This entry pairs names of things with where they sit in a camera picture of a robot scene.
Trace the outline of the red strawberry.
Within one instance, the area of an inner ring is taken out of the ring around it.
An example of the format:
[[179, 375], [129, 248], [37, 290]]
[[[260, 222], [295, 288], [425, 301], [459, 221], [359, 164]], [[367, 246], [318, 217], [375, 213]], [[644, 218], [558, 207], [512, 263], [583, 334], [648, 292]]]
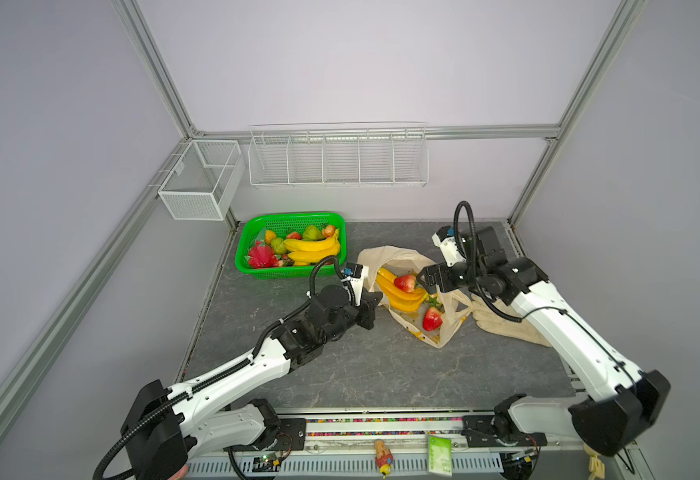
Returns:
[[417, 279], [415, 275], [396, 277], [394, 280], [394, 285], [402, 292], [413, 294], [417, 288]]
[[424, 317], [422, 327], [427, 332], [439, 329], [443, 325], [443, 314], [436, 307], [430, 307]]

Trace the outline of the beige plastic bag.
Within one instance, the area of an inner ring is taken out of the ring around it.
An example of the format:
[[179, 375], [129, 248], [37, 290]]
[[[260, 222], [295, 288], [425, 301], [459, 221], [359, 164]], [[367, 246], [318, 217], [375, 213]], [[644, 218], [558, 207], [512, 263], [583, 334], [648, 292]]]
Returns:
[[428, 292], [416, 275], [435, 262], [419, 252], [395, 246], [368, 248], [359, 254], [370, 269], [365, 286], [383, 294], [382, 305], [393, 319], [424, 343], [444, 347], [473, 312], [460, 290]]

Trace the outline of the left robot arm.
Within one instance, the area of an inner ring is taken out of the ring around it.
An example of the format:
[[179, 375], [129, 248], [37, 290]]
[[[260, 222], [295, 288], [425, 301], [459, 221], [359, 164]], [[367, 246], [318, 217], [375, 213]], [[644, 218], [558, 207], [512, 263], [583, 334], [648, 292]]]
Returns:
[[255, 346], [235, 359], [191, 380], [164, 385], [154, 380], [137, 393], [120, 437], [94, 469], [96, 479], [120, 452], [130, 467], [121, 479], [170, 479], [202, 453], [236, 446], [258, 449], [275, 443], [281, 420], [264, 399], [234, 410], [232, 404], [256, 388], [318, 358], [326, 344], [354, 326], [371, 330], [382, 296], [364, 284], [369, 267], [335, 256], [321, 260], [312, 277], [331, 264], [339, 281], [318, 290], [262, 332]]

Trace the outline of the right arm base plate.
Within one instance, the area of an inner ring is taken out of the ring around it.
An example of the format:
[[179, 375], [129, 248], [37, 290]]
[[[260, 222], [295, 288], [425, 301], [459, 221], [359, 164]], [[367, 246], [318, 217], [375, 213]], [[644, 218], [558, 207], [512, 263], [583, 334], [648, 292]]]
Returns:
[[471, 448], [543, 447], [548, 445], [544, 433], [523, 433], [508, 416], [496, 414], [465, 415], [461, 434]]

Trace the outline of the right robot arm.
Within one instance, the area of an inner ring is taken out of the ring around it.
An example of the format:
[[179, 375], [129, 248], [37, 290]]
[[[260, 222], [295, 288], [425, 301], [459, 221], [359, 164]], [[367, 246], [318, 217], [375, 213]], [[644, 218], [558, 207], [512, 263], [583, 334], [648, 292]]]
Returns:
[[498, 311], [498, 316], [535, 327], [585, 387], [582, 400], [512, 396], [496, 406], [489, 435], [505, 443], [534, 433], [578, 437], [597, 453], [615, 456], [657, 422], [671, 391], [669, 380], [610, 345], [535, 262], [508, 259], [485, 233], [471, 240], [434, 235], [433, 242], [444, 260], [418, 276], [429, 292], [465, 287], [491, 311], [501, 300], [513, 311]]

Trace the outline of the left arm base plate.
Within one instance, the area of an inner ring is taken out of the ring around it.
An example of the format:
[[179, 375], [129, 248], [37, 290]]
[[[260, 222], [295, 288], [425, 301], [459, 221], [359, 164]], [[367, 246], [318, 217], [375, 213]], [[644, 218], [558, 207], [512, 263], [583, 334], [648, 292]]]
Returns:
[[307, 439], [307, 421], [305, 418], [279, 418], [276, 427], [267, 427], [265, 432], [249, 445], [237, 445], [234, 451], [302, 451]]

